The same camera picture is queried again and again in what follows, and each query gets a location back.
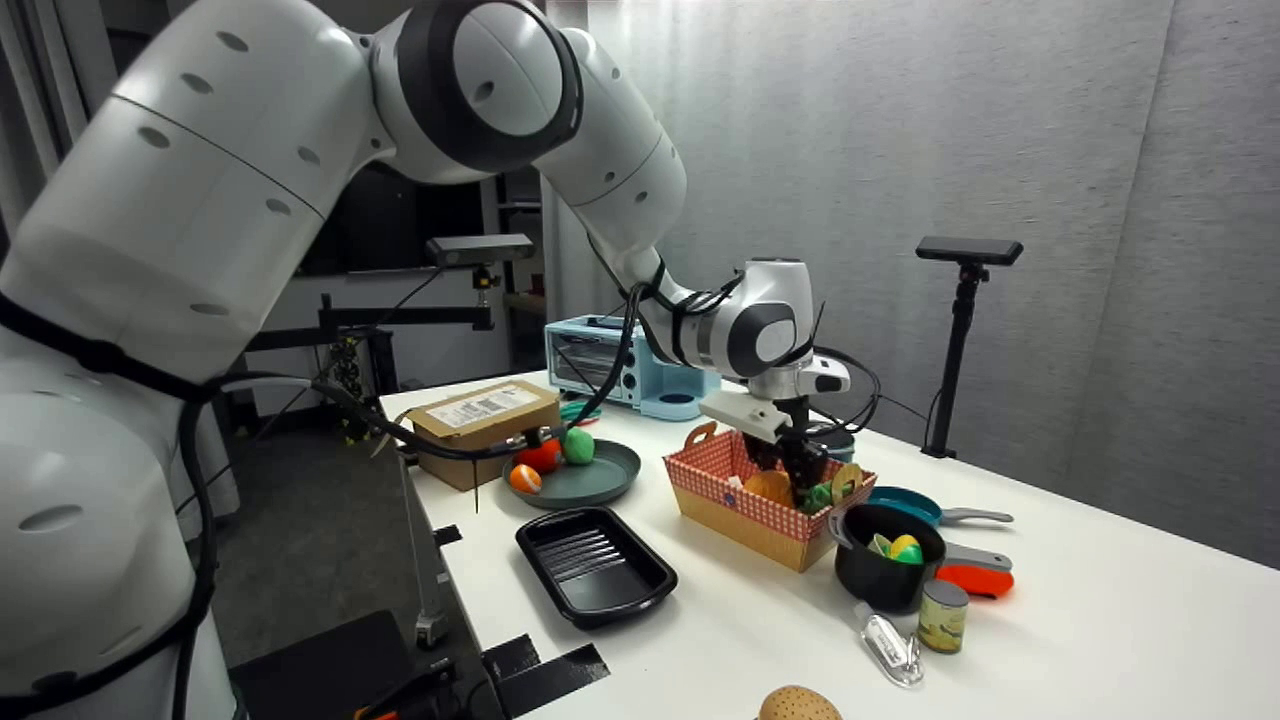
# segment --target can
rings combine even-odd
[[[962,654],[967,592],[927,580],[922,592],[922,644],[932,654]]]

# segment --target table surface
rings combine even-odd
[[[384,418],[486,385],[491,379],[395,393],[384,397]],[[664,458],[690,429],[624,410],[594,426],[598,435],[624,442],[644,459],[617,514],[680,575],[654,617],[608,631],[559,622],[520,558],[515,527],[541,514],[503,486],[451,491],[417,471],[432,525],[464,534],[445,562],[482,644],[525,631],[543,658],[598,644],[613,667],[608,681],[534,718],[757,718],[779,683],[809,683],[853,720],[1280,718],[1280,672],[1269,672],[1280,648],[1280,574],[859,434],[857,459],[880,486],[922,489],[944,508],[1017,514],[1014,534],[944,534],[1014,558],[1017,592],[997,603],[978,601],[963,654],[925,654],[925,683],[901,690],[857,644],[853,598],[834,575],[834,552],[799,575],[680,515]]]

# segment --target gray wall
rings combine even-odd
[[[686,147],[690,213],[664,244],[686,280],[716,283],[754,254],[809,255],[823,340],[927,410],[957,280],[916,242],[1017,238],[1028,255],[982,297],[962,453],[1263,558],[1275,12],[598,0],[588,27]],[[613,304],[577,255],[559,277],[577,283],[559,312]],[[880,429],[922,435],[907,411]]]

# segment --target black tray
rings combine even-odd
[[[671,565],[608,508],[527,522],[515,543],[577,627],[636,622],[677,590]]]

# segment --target plate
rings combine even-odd
[[[598,442],[598,459],[584,468],[558,468],[543,477],[543,491],[520,496],[534,508],[543,514],[579,514],[579,508],[603,508],[636,486],[639,458],[628,443]]]

